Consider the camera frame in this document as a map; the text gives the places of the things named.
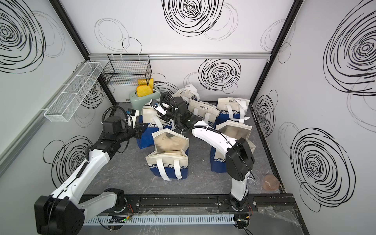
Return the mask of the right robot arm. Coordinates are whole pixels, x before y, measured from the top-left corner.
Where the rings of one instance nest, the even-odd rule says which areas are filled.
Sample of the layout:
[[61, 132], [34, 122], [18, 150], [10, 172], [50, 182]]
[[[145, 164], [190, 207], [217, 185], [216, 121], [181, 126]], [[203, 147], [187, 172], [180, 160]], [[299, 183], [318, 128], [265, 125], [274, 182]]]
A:
[[149, 105], [156, 110], [158, 117], [165, 121], [173, 120], [182, 134], [191, 132], [225, 156], [225, 167], [232, 178], [230, 195], [235, 206], [242, 207], [247, 200], [248, 179], [255, 163], [251, 143], [245, 137], [230, 137], [211, 127], [204, 118], [191, 112], [182, 97], [172, 97], [167, 93], [161, 99], [151, 100]]

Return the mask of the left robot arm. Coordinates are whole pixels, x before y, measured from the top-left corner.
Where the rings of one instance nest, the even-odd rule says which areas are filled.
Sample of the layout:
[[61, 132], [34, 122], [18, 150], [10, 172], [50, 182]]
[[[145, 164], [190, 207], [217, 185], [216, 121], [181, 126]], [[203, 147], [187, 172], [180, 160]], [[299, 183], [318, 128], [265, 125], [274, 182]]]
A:
[[140, 112], [120, 109], [123, 117], [102, 115], [103, 131], [93, 146], [85, 149], [84, 161], [49, 196], [40, 196], [34, 204], [36, 230], [40, 235], [76, 235], [84, 223], [107, 209], [122, 212], [126, 207], [124, 191], [107, 189], [81, 202], [81, 198], [99, 171], [114, 157], [123, 142], [140, 139], [147, 124], [140, 123]]

